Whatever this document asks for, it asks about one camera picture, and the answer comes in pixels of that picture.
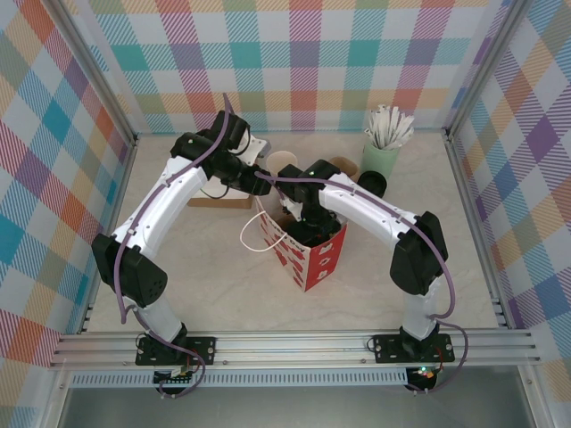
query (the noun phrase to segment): white table surface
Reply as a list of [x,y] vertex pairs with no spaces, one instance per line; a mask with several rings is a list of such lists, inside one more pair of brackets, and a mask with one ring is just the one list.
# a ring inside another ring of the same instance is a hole
[[[359,164],[364,134],[274,133],[273,150],[293,152],[301,169],[313,161],[345,156]],[[124,221],[161,174],[173,136],[144,136],[121,207]],[[416,133],[401,149],[385,199],[417,214],[432,211],[441,221],[457,304],[450,322],[496,327],[496,318],[468,229],[459,193],[439,133]],[[189,331],[350,330],[398,328],[403,293],[390,276],[392,254],[373,235],[349,224],[336,271],[302,292],[273,251],[253,253],[238,236],[251,210],[185,207],[167,234],[155,263],[169,282],[166,294]],[[244,234],[255,248],[266,244],[258,227]],[[439,309],[448,306],[444,286]],[[120,324],[111,288],[101,284],[89,331],[137,331],[133,315]]]

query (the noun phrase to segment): checkered backdrop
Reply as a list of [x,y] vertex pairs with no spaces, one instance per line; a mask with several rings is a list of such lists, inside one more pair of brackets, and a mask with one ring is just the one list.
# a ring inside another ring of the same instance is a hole
[[571,1],[536,0],[459,132],[518,327],[537,332],[550,408],[571,421]]
[[222,92],[256,131],[362,130],[379,103],[440,128],[509,0],[66,4],[133,128],[172,133],[208,127]]
[[0,427],[22,428],[82,315],[127,145],[39,0],[0,11]]

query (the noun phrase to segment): aluminum rail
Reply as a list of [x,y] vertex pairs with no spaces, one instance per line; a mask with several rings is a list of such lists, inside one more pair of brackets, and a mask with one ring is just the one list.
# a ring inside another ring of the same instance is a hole
[[[527,330],[468,329],[467,366],[527,366],[540,363],[540,354]],[[422,363],[378,365],[367,350],[375,334],[395,330],[346,332],[189,333],[217,338],[214,365],[208,370],[271,368],[414,367]],[[460,332],[443,330],[452,339],[456,362],[464,350]],[[64,335],[55,350],[53,370],[141,370],[134,363],[139,333]]]

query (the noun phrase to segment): green cup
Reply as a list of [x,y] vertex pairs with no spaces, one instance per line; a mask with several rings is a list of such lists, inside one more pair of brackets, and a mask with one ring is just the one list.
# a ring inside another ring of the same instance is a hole
[[360,171],[376,171],[385,176],[388,181],[393,172],[394,163],[399,156],[399,149],[381,150],[377,149],[371,142],[365,144],[363,159],[360,162]]

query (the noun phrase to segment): white string handle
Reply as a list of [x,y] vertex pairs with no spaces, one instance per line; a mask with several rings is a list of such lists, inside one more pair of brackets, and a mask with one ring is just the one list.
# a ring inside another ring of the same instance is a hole
[[267,250],[271,250],[271,249],[274,248],[276,245],[278,245],[279,243],[281,243],[281,242],[284,240],[284,238],[287,236],[287,233],[284,232],[284,234],[283,234],[277,241],[275,241],[274,243],[272,243],[268,248],[264,248],[263,250],[256,250],[255,248],[252,248],[252,247],[250,247],[247,243],[245,243],[245,242],[244,242],[244,230],[246,230],[246,228],[250,225],[250,223],[252,223],[256,218],[258,218],[259,216],[262,216],[262,215],[264,215],[264,214],[266,214],[266,211],[261,211],[261,212],[259,212],[258,214],[256,214],[255,216],[253,216],[252,218],[250,218],[250,219],[248,220],[248,223],[246,223],[246,224],[244,225],[244,227],[242,227],[242,232],[240,232],[240,242],[242,243],[242,245],[243,245],[244,247],[246,247],[246,248],[247,248],[248,250],[250,250],[250,251],[254,251],[254,252],[264,252],[264,251],[267,251]]

